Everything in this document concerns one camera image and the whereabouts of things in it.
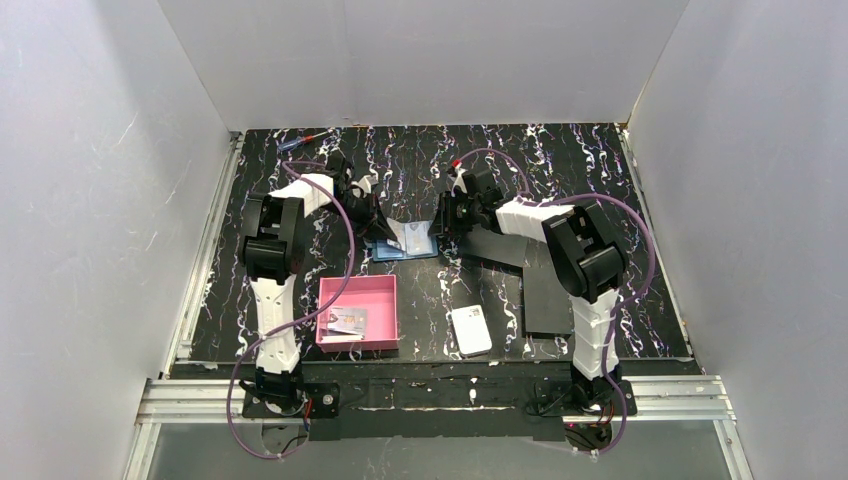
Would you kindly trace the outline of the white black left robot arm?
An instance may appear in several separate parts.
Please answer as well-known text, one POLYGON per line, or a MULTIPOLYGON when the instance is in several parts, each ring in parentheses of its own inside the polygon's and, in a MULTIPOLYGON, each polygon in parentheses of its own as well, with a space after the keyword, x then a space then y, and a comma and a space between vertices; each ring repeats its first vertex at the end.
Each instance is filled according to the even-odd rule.
POLYGON ((308 397, 300 374, 295 330, 294 289, 305 261, 306 223, 318 210, 340 216, 349 244, 357 237, 393 240, 377 193, 378 175, 356 177, 342 154, 328 156, 316 173, 292 174, 292 181, 269 193, 249 195, 243 212, 239 262, 254 295, 258 339, 249 347, 255 373, 240 387, 282 413, 305 410, 308 397))

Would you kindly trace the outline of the silver VIP credit card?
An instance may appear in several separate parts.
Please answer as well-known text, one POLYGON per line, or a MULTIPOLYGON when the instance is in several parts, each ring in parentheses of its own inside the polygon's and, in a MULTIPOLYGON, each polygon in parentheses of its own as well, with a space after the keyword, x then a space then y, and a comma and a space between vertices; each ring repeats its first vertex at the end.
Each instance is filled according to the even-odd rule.
POLYGON ((431 222, 417 221, 404 225, 405 253, 409 257, 429 257, 437 253, 434 238, 428 234, 431 222))

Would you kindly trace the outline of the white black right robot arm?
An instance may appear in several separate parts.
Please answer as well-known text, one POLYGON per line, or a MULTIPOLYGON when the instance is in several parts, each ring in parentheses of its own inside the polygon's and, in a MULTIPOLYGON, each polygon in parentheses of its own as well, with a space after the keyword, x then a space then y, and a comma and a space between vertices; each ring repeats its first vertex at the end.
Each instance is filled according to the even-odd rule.
POLYGON ((598 205, 507 199, 487 170, 447 170, 451 187, 438 197, 430 234, 458 237, 480 226, 547 246, 556 278, 568 294, 574 323, 571 385, 553 408, 605 408, 619 386, 613 313, 628 264, 598 205))

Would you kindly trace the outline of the pink plastic tray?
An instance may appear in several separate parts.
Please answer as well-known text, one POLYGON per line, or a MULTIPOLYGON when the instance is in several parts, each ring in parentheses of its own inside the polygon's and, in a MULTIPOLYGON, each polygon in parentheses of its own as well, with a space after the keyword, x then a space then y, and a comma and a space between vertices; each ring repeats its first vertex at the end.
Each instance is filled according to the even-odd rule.
POLYGON ((391 351, 399 344, 397 277, 355 276, 320 280, 319 305, 336 301, 318 316, 316 344, 325 353, 391 351))

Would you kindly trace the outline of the blue leather card holder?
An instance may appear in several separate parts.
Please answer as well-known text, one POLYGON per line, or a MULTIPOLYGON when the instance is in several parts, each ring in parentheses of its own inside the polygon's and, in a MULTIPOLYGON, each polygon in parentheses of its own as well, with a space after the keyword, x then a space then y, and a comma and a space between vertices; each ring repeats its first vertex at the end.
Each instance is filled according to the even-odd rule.
POLYGON ((434 238, 434 244, 437 246, 437 253, 435 255, 429 257, 409 257, 405 253, 405 235, 404 235, 404 225, 406 223, 401 223, 395 220, 388 220, 393 230, 396 232, 398 237, 398 242, 386 242, 382 240, 377 240, 372 244, 371 252, 372 259, 375 262, 385 262, 385 261, 402 261, 409 259, 419 259, 419 258, 431 258, 438 255, 438 245, 437 240, 434 238))

